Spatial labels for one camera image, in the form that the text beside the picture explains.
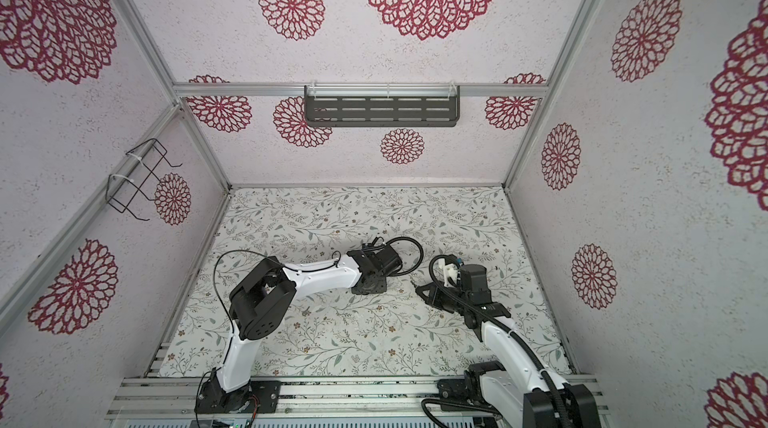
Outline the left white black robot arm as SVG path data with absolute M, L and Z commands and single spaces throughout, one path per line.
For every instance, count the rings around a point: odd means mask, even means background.
M 357 295 L 384 293 L 403 261 L 390 245 L 371 243 L 330 260 L 286 264 L 264 256 L 231 290 L 225 308 L 230 334 L 218 366 L 201 380 L 194 413 L 258 411 L 267 401 L 251 384 L 261 340 L 280 327 L 292 303 L 334 289 Z

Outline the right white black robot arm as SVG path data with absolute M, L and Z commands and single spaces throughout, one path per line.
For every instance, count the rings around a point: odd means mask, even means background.
M 465 370 L 464 387 L 443 380 L 440 395 L 424 398 L 424 415 L 438 427 L 446 424 L 432 405 L 454 411 L 497 416 L 510 427 L 600 427 L 595 396 L 544 364 L 518 333 L 509 310 L 492 299 L 487 269 L 465 264 L 454 255 L 437 255 L 429 263 L 431 282 L 416 288 L 429 306 L 459 314 L 465 326 L 495 359 Z

